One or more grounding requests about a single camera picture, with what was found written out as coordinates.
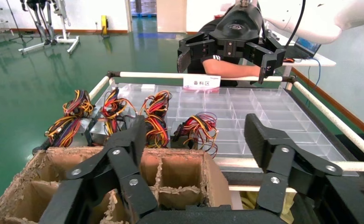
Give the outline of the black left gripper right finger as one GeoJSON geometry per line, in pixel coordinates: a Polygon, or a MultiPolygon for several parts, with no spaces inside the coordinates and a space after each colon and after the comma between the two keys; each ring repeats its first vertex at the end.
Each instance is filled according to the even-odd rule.
{"type": "Polygon", "coordinates": [[[257,209],[280,215],[287,188],[313,199],[319,211],[342,206],[335,186],[342,179],[338,165],[300,148],[284,131],[264,126],[254,113],[246,115],[244,137],[265,174],[257,209]]]}

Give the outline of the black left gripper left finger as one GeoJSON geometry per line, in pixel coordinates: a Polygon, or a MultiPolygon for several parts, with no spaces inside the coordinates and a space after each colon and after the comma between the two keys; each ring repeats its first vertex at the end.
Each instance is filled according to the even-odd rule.
{"type": "Polygon", "coordinates": [[[112,190],[122,195],[134,217],[154,212],[157,200],[138,168],[145,138],[144,116],[137,115],[131,127],[112,134],[100,152],[66,172],[39,223],[88,224],[94,208],[112,190]]]}

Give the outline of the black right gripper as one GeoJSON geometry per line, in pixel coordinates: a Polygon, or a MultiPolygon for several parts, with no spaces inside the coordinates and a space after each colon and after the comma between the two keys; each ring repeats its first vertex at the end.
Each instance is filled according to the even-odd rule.
{"type": "Polygon", "coordinates": [[[259,42],[262,27],[260,9],[247,4],[234,5],[212,31],[212,39],[198,33],[179,41],[177,71],[183,73],[192,61],[219,55],[245,58],[260,67],[258,83],[272,76],[283,64],[286,49],[274,37],[259,42]]]}

